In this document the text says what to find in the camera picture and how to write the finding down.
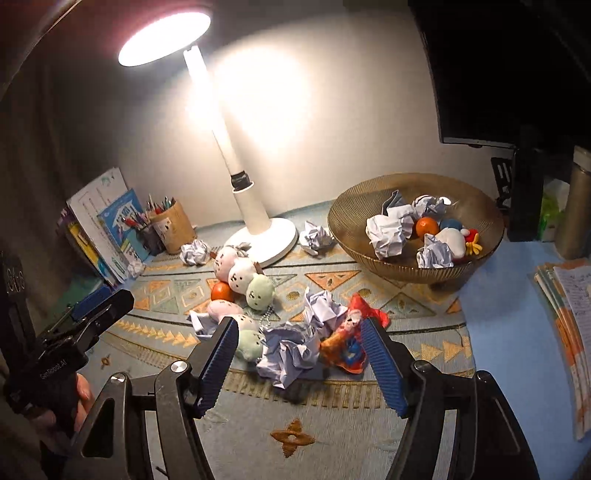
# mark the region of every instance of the crumpled paper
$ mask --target crumpled paper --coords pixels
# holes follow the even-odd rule
[[[368,218],[365,234],[380,260],[400,255],[406,243],[405,230],[400,219],[385,215]]]
[[[347,316],[347,307],[337,303],[332,293],[323,290],[310,294],[310,287],[304,293],[304,318],[314,327],[321,338],[329,337]]]
[[[217,322],[207,313],[197,313],[194,310],[189,311],[189,318],[195,329],[195,334],[200,338],[211,337],[217,328]]]
[[[131,278],[138,278],[145,270],[146,266],[143,262],[131,260],[127,265],[127,273]]]
[[[322,248],[330,247],[335,242],[330,231],[323,226],[314,225],[306,221],[304,231],[300,232],[300,246],[302,250],[312,256],[318,255]]]
[[[425,233],[425,246],[417,251],[417,263],[419,268],[453,267],[453,253],[448,244]]]
[[[190,244],[181,245],[180,259],[185,265],[205,265],[209,247],[203,240],[193,240]]]
[[[388,209],[407,205],[399,190],[394,190],[390,198],[382,204],[382,215],[389,216]]]
[[[397,207],[388,207],[388,218],[398,219],[404,238],[410,238],[413,234],[414,226],[414,208],[412,205],[400,205]]]
[[[320,351],[318,331],[312,325],[301,327],[285,323],[263,330],[262,359],[256,371],[270,378],[273,386],[287,388],[300,374],[314,368]]]
[[[443,197],[437,198],[431,195],[421,195],[414,199],[413,208],[415,211],[415,220],[427,216],[439,221],[443,218],[447,205]]]

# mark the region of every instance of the handwritten paper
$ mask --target handwritten paper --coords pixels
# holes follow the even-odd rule
[[[588,371],[591,366],[591,265],[572,270],[554,267],[554,272],[560,280],[579,328]]]

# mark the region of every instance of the red plush toy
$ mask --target red plush toy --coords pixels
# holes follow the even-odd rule
[[[365,351],[361,347],[361,321],[369,317],[377,318],[384,328],[390,325],[387,313],[370,307],[359,293],[353,294],[345,321],[330,337],[320,342],[324,363],[341,367],[351,374],[363,372]]]

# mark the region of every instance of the gold glass bowl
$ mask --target gold glass bowl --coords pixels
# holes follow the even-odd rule
[[[394,190],[400,190],[407,202],[420,195],[447,197],[452,205],[445,218],[455,218],[467,228],[479,232],[483,247],[477,257],[449,268],[419,268],[417,250],[423,242],[413,235],[402,254],[379,260],[365,234],[366,221],[382,211],[382,204]],[[474,272],[501,243],[503,217],[495,202],[484,192],[460,180],[429,173],[395,173],[363,181],[345,190],[335,200],[328,215],[330,231],[343,249],[358,263],[383,278],[408,283],[439,283]]]

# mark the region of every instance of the patterned tablecloth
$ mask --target patterned tablecloth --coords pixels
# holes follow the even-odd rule
[[[298,229],[304,220],[326,225],[329,204],[285,215]],[[223,226],[200,233],[211,245]],[[359,294],[391,318],[388,332],[415,358],[445,373],[472,376],[470,337],[457,294],[429,286],[384,280],[361,269],[336,246],[321,257],[298,245],[265,269],[275,284],[270,321],[301,322],[306,287],[332,292],[347,304]],[[212,262],[185,267],[177,257],[162,254],[133,283],[135,306],[113,325],[94,347],[83,373],[96,391],[116,371],[133,377],[153,374],[170,362],[187,358],[198,344],[187,320],[189,310],[202,312],[217,282]],[[254,319],[244,298],[237,300]],[[453,417],[446,417],[437,474],[445,478],[452,448]],[[148,419],[154,442],[152,461],[164,468],[155,424]],[[202,443],[217,478],[298,479],[384,478],[400,441],[405,420],[384,403],[370,366],[360,375],[318,364],[287,391],[271,386],[253,367],[234,359],[216,407],[197,422]],[[289,435],[299,432],[306,445],[295,448]]]

